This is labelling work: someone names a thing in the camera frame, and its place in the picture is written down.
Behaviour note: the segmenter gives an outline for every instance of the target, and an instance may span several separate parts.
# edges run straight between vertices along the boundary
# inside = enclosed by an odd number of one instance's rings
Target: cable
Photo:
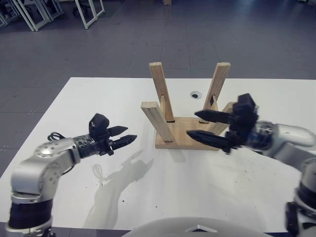
[[[63,135],[61,135],[60,133],[58,132],[52,132],[48,137],[48,141],[58,141],[58,140],[61,140],[61,139],[64,139],[65,137]]]
[[[58,132],[52,132],[48,137],[48,141],[59,141],[61,139],[64,139],[65,137],[63,135],[61,135]],[[75,166],[71,166],[68,170],[66,170],[62,175],[67,174],[68,172],[70,172]]]

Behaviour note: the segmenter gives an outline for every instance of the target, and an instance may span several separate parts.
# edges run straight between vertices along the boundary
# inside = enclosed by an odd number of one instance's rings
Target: white table
[[[202,108],[210,79],[167,79],[175,116]],[[200,91],[202,99],[190,97]],[[316,133],[316,81],[227,79],[218,105],[251,93],[260,119],[303,126]],[[36,146],[57,131],[73,137],[88,132],[98,112],[111,126],[137,134],[111,157],[82,160],[65,175],[54,199],[53,225],[131,230],[149,221],[177,216],[229,220],[262,232],[284,232],[284,205],[293,200],[300,173],[276,160],[240,149],[222,152],[156,150],[154,128],[140,109],[158,101],[152,79],[71,78],[38,122],[0,179],[0,221],[10,207],[10,176]],[[93,170],[102,170],[107,181]]]

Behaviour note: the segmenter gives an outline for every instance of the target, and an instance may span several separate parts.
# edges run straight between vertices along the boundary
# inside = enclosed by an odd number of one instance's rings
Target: wooden plank
[[[163,5],[172,5],[172,0],[162,0]]]
[[[218,151],[218,148],[204,145],[188,136],[187,131],[190,130],[208,130],[209,124],[199,123],[198,118],[175,117],[175,122],[168,122],[167,125],[173,134],[174,141],[164,142],[159,135],[156,135],[155,147],[157,149]]]
[[[164,116],[166,113],[166,99],[164,98],[164,95],[160,98],[160,109],[162,112],[162,115]]]
[[[215,96],[215,95],[212,96],[211,110],[218,111],[217,99],[216,99],[216,96]]]
[[[172,107],[169,99],[168,89],[166,85],[166,80],[163,73],[163,68],[161,62],[150,63],[150,71],[154,80],[158,98],[160,99],[163,95],[165,98],[165,114],[164,117],[167,122],[174,122]]]
[[[231,113],[233,111],[233,104],[234,104],[234,102],[229,102],[225,106],[225,108],[222,110],[222,112]],[[216,136],[219,136],[228,127],[229,127],[229,124],[221,123],[221,122],[214,122],[211,124],[208,131],[214,133],[214,135],[216,135]]]
[[[161,109],[159,108],[158,103],[142,102],[141,108],[156,129],[157,134],[160,135],[161,139],[164,142],[172,142],[174,140],[173,135],[168,127],[167,121],[165,120]]]
[[[213,75],[211,86],[208,90],[208,94],[204,103],[203,110],[211,110],[211,98],[212,96],[216,97],[218,100],[218,96],[222,90],[223,84],[225,82],[226,76],[229,72],[229,68],[231,67],[230,63],[218,63],[215,68],[215,72]],[[202,123],[208,123],[200,118],[199,120]]]

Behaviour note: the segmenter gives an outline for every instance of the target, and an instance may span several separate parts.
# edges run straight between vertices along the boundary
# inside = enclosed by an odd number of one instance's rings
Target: desk leg
[[[97,13],[97,17],[99,17],[101,14],[105,13],[105,9],[104,9],[104,5],[103,5],[103,1],[100,0],[100,4],[101,4],[101,11],[99,11]]]
[[[32,24],[32,22],[33,22],[33,20],[30,22],[29,21],[29,18],[31,18],[30,17],[30,15],[29,15],[29,13],[27,12],[27,10],[25,9],[25,7],[23,6],[23,8],[24,8],[24,10],[22,9],[22,7],[19,5],[19,3],[17,2],[17,0],[12,0],[13,1],[13,3],[14,3],[14,5],[16,6],[16,8],[17,8],[17,10],[20,12],[20,14],[21,14],[21,16],[23,17],[23,19],[24,19],[24,21],[26,22],[26,24],[28,24],[28,26],[29,26],[29,28],[31,29],[31,31],[34,31],[35,29],[34,29],[34,27],[33,27],[33,24]]]
[[[7,21],[5,20],[5,17],[2,15],[1,12],[0,12],[0,22],[2,22],[2,24],[0,24],[0,27],[8,25]]]
[[[81,9],[80,4],[79,4],[79,0],[75,0],[75,3],[76,3],[76,5],[77,5],[78,12],[79,12],[80,17],[81,17],[81,20],[82,20],[82,22],[83,22],[84,28],[87,30],[87,29],[88,29],[87,22],[85,21],[85,18],[84,18],[82,9]]]

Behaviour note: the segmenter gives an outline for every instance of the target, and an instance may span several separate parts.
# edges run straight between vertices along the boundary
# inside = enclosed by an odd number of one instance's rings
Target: floor tile
[[[69,237],[71,228],[52,227],[51,232],[56,233],[57,237]]]
[[[0,106],[3,105],[18,91],[18,87],[1,88],[0,87]]]
[[[98,77],[97,68],[67,68],[59,77],[54,86],[63,87],[71,77]]]
[[[70,237],[121,237],[128,232],[119,230],[71,229]]]
[[[49,87],[21,88],[0,107],[0,112],[33,111],[48,91]]]
[[[4,222],[0,222],[0,237],[4,237],[5,234],[5,223]]]
[[[15,154],[18,152],[18,149],[8,149],[8,148],[0,148],[0,177],[5,172],[6,168],[14,158]],[[3,233],[4,226],[0,225],[0,236]]]
[[[163,68],[166,78],[190,78],[189,68]]]
[[[188,47],[182,45],[163,46],[161,61],[166,68],[190,67]]]
[[[131,68],[145,68],[148,66],[149,63],[159,62],[159,61],[160,61],[160,52],[159,53],[135,52],[129,66]]]
[[[130,68],[128,74],[131,78],[151,78],[151,72],[148,68]]]
[[[128,78],[128,68],[98,68],[97,73],[103,78]]]
[[[62,90],[62,87],[52,87],[48,93],[44,96],[43,99],[41,99],[40,103],[37,105],[37,107],[34,109],[35,112],[46,112],[50,104],[54,101],[54,99],[57,97],[59,92]]]
[[[29,118],[29,113],[0,113],[0,148],[8,146],[13,136],[20,131]]]
[[[31,131],[39,122],[44,113],[30,113],[27,120],[22,126],[16,130],[10,142],[8,142],[9,148],[20,148],[24,141],[27,139]]]
[[[216,50],[211,42],[190,44],[189,54],[192,68],[212,68],[219,62]]]

